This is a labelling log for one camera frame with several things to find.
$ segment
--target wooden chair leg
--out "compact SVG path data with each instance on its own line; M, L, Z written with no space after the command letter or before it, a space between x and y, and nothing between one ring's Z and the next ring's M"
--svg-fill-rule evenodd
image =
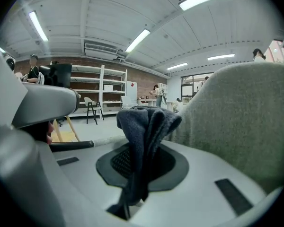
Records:
M56 134L57 134L57 136L58 136L59 141L60 141L60 142L63 142L62 136L61 136L61 133L60 133L60 130L59 130L59 127L58 127L58 124L57 124L57 121L56 121L56 120L53 121L53 128L54 128L54 130L56 131Z
M71 130L74 132L77 141L79 142L79 141L80 141L80 140L79 140L79 137L77 136L77 133L76 133L76 131L75 131L75 129L74 129L72 123L71 123L70 117L69 117L69 116L66 116L66 119L67 119L68 124L69 124L70 127L71 127Z

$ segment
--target white shirt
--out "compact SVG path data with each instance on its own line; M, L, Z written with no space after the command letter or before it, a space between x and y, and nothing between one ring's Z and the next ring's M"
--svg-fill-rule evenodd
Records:
M157 87L155 89L155 96L160 96L160 89Z
M254 58L254 62L265 62L265 60L261 56L257 56Z

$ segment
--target computer monitor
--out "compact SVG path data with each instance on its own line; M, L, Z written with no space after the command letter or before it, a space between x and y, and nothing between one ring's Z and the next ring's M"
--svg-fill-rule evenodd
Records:
M71 64L52 64L40 66L39 72L44 75L45 85L70 88L71 67Z

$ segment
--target woman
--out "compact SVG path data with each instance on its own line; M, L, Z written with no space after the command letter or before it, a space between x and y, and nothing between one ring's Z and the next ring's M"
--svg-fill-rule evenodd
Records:
M159 89L158 85L155 85L153 87L153 89L154 89L154 92L151 91L151 94L154 94L155 97L157 98L156 106L157 107L161 107L161 103L162 103L162 93L161 93L161 90Z
M261 52L260 49L255 49L253 52L254 62L264 62L266 60L266 56Z

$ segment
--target black slot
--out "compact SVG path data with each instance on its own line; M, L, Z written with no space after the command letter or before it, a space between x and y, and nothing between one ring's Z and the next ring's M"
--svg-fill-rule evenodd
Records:
M220 189L221 193L238 216L253 207L229 179L221 179L214 183Z
M79 159L76 158L76 157L70 157L70 158L67 158L67 159L57 160L57 163L58 163L58 165L63 166L63 165L67 165L67 164L70 164L70 163L73 163L73 162L76 162L76 161L79 161Z

